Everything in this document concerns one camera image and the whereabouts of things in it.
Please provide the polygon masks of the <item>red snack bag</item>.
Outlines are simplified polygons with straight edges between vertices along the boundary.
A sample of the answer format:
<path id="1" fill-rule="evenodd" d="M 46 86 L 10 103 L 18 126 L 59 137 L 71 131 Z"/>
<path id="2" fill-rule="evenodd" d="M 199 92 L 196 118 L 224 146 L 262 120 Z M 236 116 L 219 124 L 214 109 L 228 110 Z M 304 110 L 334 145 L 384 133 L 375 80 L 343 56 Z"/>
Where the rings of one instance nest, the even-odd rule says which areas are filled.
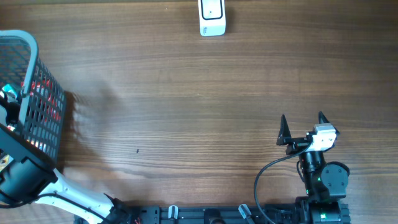
<path id="1" fill-rule="evenodd" d="M 13 98 L 1 88 L 2 123 L 36 148 L 54 156 L 62 132 L 63 90 L 49 78 L 33 80 L 27 96 L 22 96 L 22 85 L 11 85 L 18 96 Z"/>

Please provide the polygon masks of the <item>teal tissue pack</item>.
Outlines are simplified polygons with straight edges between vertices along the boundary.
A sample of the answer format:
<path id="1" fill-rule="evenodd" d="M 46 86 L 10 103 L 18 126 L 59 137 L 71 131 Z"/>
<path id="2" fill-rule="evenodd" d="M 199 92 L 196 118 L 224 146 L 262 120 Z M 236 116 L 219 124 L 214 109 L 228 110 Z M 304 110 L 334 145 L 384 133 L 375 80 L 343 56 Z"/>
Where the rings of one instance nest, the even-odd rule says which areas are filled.
<path id="1" fill-rule="evenodd" d="M 4 85 L 2 87 L 2 91 L 5 91 L 8 95 L 11 95 L 13 98 L 17 98 L 18 96 L 17 90 L 11 84 Z"/>

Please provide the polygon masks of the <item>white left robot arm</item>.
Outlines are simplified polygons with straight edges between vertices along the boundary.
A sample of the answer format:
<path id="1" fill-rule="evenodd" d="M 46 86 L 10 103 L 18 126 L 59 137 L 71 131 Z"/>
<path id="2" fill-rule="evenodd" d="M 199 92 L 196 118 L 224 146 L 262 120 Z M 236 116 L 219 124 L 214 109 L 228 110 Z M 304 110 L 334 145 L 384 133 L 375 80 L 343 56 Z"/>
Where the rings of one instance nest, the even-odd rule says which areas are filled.
<path id="1" fill-rule="evenodd" d="M 65 105 L 34 97 L 22 106 L 1 92 L 1 208 L 51 205 L 87 223 L 130 223 L 131 209 L 117 198 L 82 187 L 57 170 Z"/>

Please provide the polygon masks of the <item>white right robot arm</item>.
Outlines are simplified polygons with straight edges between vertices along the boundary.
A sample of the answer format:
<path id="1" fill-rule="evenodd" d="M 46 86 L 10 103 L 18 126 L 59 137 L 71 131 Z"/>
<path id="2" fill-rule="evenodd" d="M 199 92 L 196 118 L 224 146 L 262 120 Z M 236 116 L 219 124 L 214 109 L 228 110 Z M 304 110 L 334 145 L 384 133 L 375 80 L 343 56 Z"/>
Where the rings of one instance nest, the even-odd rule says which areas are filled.
<path id="1" fill-rule="evenodd" d="M 326 162 L 324 153 L 335 146 L 340 132 L 318 113 L 318 123 L 302 138 L 293 138 L 285 116 L 281 116 L 276 144 L 287 146 L 288 156 L 298 155 L 298 172 L 307 195 L 298 197 L 292 223 L 350 223 L 346 197 L 350 171 L 341 162 Z"/>

